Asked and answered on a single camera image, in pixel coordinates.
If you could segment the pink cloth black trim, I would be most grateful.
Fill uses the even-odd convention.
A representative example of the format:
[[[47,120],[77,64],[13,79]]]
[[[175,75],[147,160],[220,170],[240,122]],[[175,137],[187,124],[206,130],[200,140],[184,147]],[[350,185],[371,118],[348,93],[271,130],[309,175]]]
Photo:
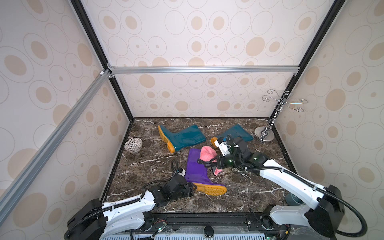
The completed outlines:
[[[201,153],[200,153],[200,159],[204,162],[209,162],[211,159],[217,156],[216,151],[209,147],[209,146],[204,146],[201,148]],[[212,168],[214,176],[217,176],[220,172],[223,170],[218,170],[216,167]]]

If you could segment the purple rubber boot yellow sole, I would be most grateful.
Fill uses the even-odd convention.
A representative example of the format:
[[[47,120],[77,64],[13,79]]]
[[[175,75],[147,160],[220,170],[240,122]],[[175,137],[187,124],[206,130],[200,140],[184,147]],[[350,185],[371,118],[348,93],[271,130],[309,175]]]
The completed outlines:
[[[223,185],[213,183],[207,173],[207,168],[198,163],[201,150],[190,149],[187,161],[187,169],[185,178],[188,183],[193,183],[197,187],[197,191],[205,193],[209,196],[220,196],[227,192],[227,188]]]

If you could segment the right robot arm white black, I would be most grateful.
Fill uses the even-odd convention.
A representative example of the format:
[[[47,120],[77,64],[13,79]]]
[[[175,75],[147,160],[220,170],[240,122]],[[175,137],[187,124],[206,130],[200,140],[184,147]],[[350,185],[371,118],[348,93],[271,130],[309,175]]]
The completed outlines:
[[[342,199],[337,187],[313,183],[284,168],[265,154],[252,152],[241,137],[220,138],[215,141],[215,145],[221,154],[207,161],[198,158],[198,164],[213,171],[235,168],[241,173],[254,173],[274,182],[304,203],[302,206],[288,207],[268,205],[258,219],[265,230],[272,230],[275,225],[306,226],[332,240],[336,235],[358,238],[367,233],[368,224],[363,215]],[[345,209],[349,209],[360,220],[361,230],[358,232],[346,233],[338,229]]]

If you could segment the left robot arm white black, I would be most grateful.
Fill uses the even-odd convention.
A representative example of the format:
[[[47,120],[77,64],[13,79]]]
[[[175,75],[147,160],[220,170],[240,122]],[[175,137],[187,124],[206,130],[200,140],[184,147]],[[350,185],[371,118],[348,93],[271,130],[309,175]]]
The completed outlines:
[[[171,177],[144,185],[137,196],[117,202],[89,201],[67,222],[64,239],[99,240],[133,230],[161,232],[168,223],[156,218],[152,211],[170,202],[192,197],[198,188],[187,182],[186,171],[177,161],[171,162],[171,169]]]

